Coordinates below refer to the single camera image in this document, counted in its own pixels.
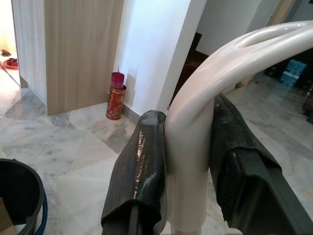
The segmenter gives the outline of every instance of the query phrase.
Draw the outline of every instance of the red candle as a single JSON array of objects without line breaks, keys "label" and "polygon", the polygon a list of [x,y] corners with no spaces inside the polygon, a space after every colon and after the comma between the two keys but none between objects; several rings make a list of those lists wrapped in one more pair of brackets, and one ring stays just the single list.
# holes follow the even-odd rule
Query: red candle
[{"label": "red candle", "polygon": [[123,89],[125,75],[120,72],[113,72],[111,77],[111,87]]}]

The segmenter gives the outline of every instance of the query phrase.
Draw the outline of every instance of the marble floor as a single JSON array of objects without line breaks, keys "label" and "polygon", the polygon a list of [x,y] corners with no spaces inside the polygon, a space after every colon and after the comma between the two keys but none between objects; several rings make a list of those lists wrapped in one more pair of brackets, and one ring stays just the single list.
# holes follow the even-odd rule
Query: marble floor
[{"label": "marble floor", "polygon": [[[249,127],[274,155],[313,219],[313,125],[286,97],[289,89],[263,77],[227,94]],[[106,104],[47,116],[29,89],[0,70],[0,158],[15,158],[40,175],[48,198],[47,235],[100,235],[100,218],[114,162],[135,124],[106,119]],[[202,234],[240,234],[229,229],[208,182]],[[162,234],[170,234],[167,224]]]}]

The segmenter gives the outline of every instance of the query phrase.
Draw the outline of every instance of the cardboard box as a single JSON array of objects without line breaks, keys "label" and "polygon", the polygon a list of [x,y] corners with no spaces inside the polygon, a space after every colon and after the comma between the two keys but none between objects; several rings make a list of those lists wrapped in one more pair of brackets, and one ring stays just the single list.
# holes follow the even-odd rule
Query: cardboard box
[{"label": "cardboard box", "polygon": [[17,235],[2,198],[0,198],[0,235]]},{"label": "cardboard box", "polygon": [[306,66],[307,64],[303,64],[296,60],[290,60],[279,81],[287,86],[293,87]]}]

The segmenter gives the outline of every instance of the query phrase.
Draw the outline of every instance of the wooden cabinet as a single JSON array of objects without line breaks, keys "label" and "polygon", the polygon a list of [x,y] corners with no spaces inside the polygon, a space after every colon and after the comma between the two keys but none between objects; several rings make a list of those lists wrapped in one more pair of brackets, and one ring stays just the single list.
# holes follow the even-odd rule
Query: wooden cabinet
[{"label": "wooden cabinet", "polygon": [[21,77],[48,114],[106,101],[123,0],[12,0]]}]

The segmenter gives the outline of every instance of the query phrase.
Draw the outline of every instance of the curved handle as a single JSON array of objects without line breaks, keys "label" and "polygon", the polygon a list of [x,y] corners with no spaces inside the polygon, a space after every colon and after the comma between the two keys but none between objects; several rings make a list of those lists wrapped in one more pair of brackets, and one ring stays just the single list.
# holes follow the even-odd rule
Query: curved handle
[{"label": "curved handle", "polygon": [[182,86],[165,120],[168,221],[196,231],[206,215],[214,97],[244,78],[313,47],[313,22],[275,25],[241,36],[209,56]]},{"label": "curved handle", "polygon": [[35,232],[35,235],[44,235],[45,231],[45,226],[47,224],[47,218],[48,218],[48,201],[47,201],[47,196],[44,192],[44,201],[43,201],[43,217],[41,220],[41,225]]},{"label": "curved handle", "polygon": [[312,22],[292,22],[270,26],[248,34],[246,37],[238,41],[237,44],[239,48],[244,48],[259,43],[266,43],[266,41],[270,39],[283,35],[286,35],[285,37],[289,37],[289,33],[307,26],[312,26]]}]

